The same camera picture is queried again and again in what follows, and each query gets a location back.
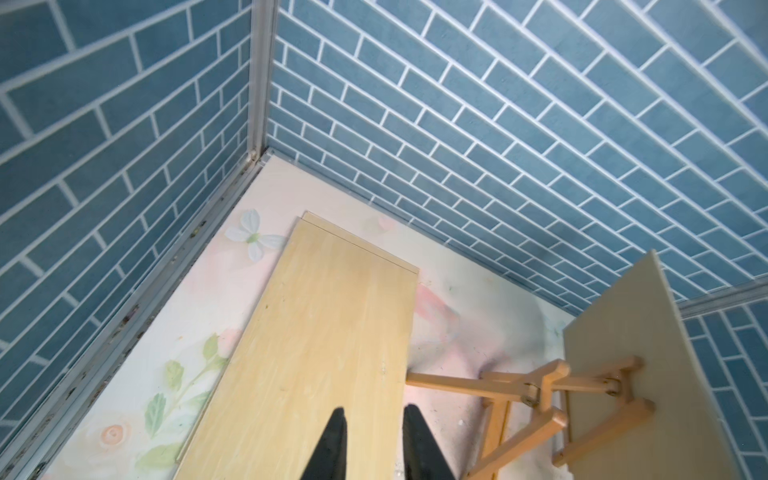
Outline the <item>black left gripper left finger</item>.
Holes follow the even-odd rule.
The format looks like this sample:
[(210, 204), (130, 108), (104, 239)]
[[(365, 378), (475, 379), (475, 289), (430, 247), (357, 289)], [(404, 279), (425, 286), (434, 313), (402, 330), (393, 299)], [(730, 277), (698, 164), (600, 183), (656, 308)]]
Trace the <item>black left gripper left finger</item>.
[(338, 407), (333, 410), (300, 479), (345, 480), (347, 436), (345, 412)]

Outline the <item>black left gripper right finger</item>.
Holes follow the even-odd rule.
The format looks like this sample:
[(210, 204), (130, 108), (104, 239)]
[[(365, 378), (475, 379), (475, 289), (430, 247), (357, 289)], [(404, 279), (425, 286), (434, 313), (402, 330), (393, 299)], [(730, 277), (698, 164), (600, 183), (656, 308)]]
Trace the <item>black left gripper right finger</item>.
[(426, 420), (415, 404), (404, 408), (403, 457), (407, 480), (454, 480)]

